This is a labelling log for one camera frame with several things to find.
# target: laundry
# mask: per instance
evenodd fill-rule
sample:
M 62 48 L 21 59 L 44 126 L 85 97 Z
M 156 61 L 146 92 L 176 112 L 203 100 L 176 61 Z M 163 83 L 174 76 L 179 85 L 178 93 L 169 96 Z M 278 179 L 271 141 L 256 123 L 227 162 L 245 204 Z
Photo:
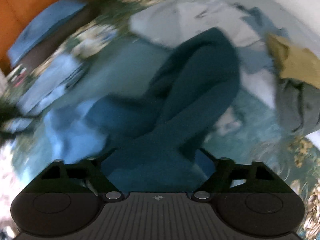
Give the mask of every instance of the laundry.
M 238 68 L 229 40 L 203 32 L 172 52 L 141 98 L 107 95 L 49 111 L 53 158 L 74 163 L 119 147 L 101 170 L 120 190 L 191 191 L 206 180 L 195 150 L 236 97 Z
M 320 89 L 320 60 L 311 50 L 299 48 L 288 39 L 271 33 L 267 46 L 280 78 L 300 80 Z
M 175 48 L 216 27 L 234 46 L 245 47 L 260 40 L 241 19 L 246 15 L 223 0 L 167 0 L 133 15 L 130 29 L 152 43 Z
M 42 100 L 46 100 L 45 98 L 60 85 L 64 85 L 64 88 L 71 87 L 81 78 L 84 71 L 82 63 L 72 55 L 61 54 L 57 56 L 18 101 L 17 106 L 21 113 L 28 114 L 36 108 L 32 113 L 39 114 L 48 104 L 41 104 Z M 64 88 L 60 92 L 60 96 L 64 94 Z
M 320 129 L 320 90 L 312 85 L 279 80 L 276 109 L 279 124 L 292 135 L 305 136 Z
M 252 45 L 238 48 L 239 57 L 244 63 L 247 73 L 254 74 L 262 68 L 276 73 L 272 57 L 268 54 L 266 36 L 268 33 L 274 33 L 275 35 L 288 38 L 287 30 L 285 28 L 278 29 L 270 18 L 257 7 L 247 9 L 240 4 L 235 4 L 235 6 L 248 14 L 248 16 L 242 17 L 242 20 L 250 25 L 261 38 L 260 41 Z
M 66 23 L 85 5 L 86 3 L 78 0 L 60 0 L 43 10 L 28 24 L 8 50 L 11 66 L 15 67 L 35 45 Z
M 51 109 L 70 106 L 67 112 L 73 113 L 73 106 L 77 106 L 79 102 L 100 98 L 107 94 L 141 97 L 147 91 L 152 77 L 164 64 L 170 53 L 170 50 L 152 45 L 134 36 L 115 39 L 107 49 L 99 52 L 88 73 L 79 83 L 69 93 L 64 94 L 61 100 L 55 102 L 54 106 L 48 107 L 49 112 Z M 72 116 L 74 121 L 77 119 L 75 116 L 75 114 Z M 62 114 L 58 115 L 58 121 L 61 123 L 64 122 L 62 117 Z M 60 132 L 57 140 L 66 139 L 67 142 L 69 137 L 64 132 L 68 134 L 68 130 Z M 47 134 L 51 133 L 46 133 L 44 122 L 40 122 L 32 142 L 27 142 L 26 147 L 21 146 L 19 142 L 14 146 L 16 154 L 14 154 L 13 163 L 19 178 L 25 185 L 52 160 L 56 159 L 55 156 L 52 156 L 55 151 L 51 147 L 52 144 Z M 78 153 L 80 158 L 81 155 L 86 156 L 86 154 L 85 151 Z

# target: round pad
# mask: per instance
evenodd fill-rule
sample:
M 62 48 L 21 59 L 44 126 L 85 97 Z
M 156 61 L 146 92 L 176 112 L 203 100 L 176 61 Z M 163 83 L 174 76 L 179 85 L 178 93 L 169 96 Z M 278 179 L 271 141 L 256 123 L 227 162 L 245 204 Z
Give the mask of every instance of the round pad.
M 195 193 L 195 197 L 198 199 L 207 199 L 210 197 L 210 193 L 206 191 L 198 191 Z
M 304 204 L 295 193 L 223 193 L 217 210 L 234 229 L 264 237 L 292 232 L 304 216 Z
M 106 194 L 106 198 L 108 199 L 118 199 L 121 198 L 121 193 L 117 191 L 110 191 Z
M 44 193 L 35 198 L 33 206 L 41 213 L 59 213 L 71 204 L 70 197 L 65 193 Z
M 17 226 L 35 236 L 63 236 L 87 226 L 102 207 L 93 193 L 20 193 L 11 214 Z

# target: metal screw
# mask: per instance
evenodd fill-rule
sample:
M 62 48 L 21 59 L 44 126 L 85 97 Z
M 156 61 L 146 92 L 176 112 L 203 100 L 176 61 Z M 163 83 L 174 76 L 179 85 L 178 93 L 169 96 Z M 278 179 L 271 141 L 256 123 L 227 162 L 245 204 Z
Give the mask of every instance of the metal screw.
M 210 193 L 206 191 L 198 191 L 195 193 L 195 197 L 198 199 L 207 199 L 210 197 Z
M 106 198 L 108 199 L 118 199 L 121 197 L 121 193 L 117 191 L 110 191 L 106 194 Z

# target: ribbed plate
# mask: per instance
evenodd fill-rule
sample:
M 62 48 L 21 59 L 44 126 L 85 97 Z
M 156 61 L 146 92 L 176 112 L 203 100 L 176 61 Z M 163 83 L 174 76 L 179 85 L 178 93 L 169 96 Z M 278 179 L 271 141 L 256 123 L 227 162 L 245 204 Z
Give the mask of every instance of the ribbed plate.
M 41 240 L 20 234 L 17 240 Z M 255 240 L 225 225 L 207 203 L 185 193 L 131 193 L 119 203 L 106 204 L 83 230 L 52 240 Z M 290 234 L 277 240 L 299 240 Z

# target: yellow cloth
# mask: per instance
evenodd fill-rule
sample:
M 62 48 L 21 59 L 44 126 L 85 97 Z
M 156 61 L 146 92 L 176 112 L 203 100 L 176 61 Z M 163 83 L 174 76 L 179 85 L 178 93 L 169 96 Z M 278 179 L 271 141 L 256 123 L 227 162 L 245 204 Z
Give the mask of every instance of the yellow cloth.
M 267 35 L 267 46 L 280 78 L 297 79 L 320 89 L 320 60 L 309 49 L 299 48 L 271 33 Z

